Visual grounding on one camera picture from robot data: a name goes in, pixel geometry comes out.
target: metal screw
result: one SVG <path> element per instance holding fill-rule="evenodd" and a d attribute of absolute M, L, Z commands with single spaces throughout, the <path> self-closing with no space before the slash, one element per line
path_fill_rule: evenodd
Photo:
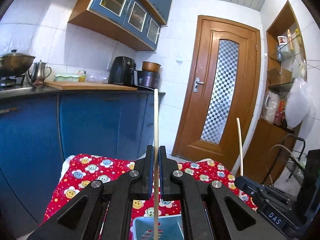
<path fill-rule="evenodd" d="M 101 181 L 100 180 L 94 180 L 91 182 L 91 187 L 100 187 L 101 186 Z"/>
<path fill-rule="evenodd" d="M 220 188 L 222 186 L 222 183 L 219 180 L 214 180 L 213 182 L 211 182 L 211 185 L 212 187 Z"/>
<path fill-rule="evenodd" d="M 129 172 L 129 175 L 131 177 L 137 177 L 139 175 L 139 171 L 136 171 L 136 170 L 132 170 Z"/>
<path fill-rule="evenodd" d="M 183 175 L 183 172 L 182 172 L 182 171 L 174 171 L 174 172 L 173 172 L 173 175 L 174 175 L 175 177 L 181 177 L 181 176 Z"/>

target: blue plastic basket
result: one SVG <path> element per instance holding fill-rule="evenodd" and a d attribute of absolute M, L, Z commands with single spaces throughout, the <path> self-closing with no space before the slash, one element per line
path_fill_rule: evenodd
<path fill-rule="evenodd" d="M 137 217 L 133 220 L 133 239 L 153 239 L 153 217 Z M 159 217 L 159 239 L 183 240 L 181 215 Z"/>

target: kettle handle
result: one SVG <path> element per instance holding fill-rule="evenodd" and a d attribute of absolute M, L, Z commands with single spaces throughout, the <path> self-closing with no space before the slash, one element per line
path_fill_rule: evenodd
<path fill-rule="evenodd" d="M 47 78 L 48 76 L 50 76 L 51 75 L 51 73 L 52 73 L 52 68 L 50 68 L 50 73 L 49 73 L 49 75 L 47 75 L 45 78 Z"/>

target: upper wall cabinet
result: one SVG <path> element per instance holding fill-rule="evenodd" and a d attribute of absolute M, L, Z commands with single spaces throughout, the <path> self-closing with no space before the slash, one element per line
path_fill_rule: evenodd
<path fill-rule="evenodd" d="M 156 50 L 172 0 L 78 0 L 69 22 L 135 50 Z"/>

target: metal kettle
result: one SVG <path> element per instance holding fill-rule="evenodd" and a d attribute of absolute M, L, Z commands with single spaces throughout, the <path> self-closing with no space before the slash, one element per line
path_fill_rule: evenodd
<path fill-rule="evenodd" d="M 44 80 L 51 74 L 52 69 L 49 66 L 45 66 L 47 63 L 42 62 L 41 60 L 39 62 L 36 62 L 33 64 L 33 71 L 32 73 L 28 69 L 26 72 L 26 75 L 29 78 L 29 81 L 32 84 L 38 85 L 38 84 L 43 84 Z M 49 68 L 50 73 L 46 76 L 45 75 L 45 70 Z"/>

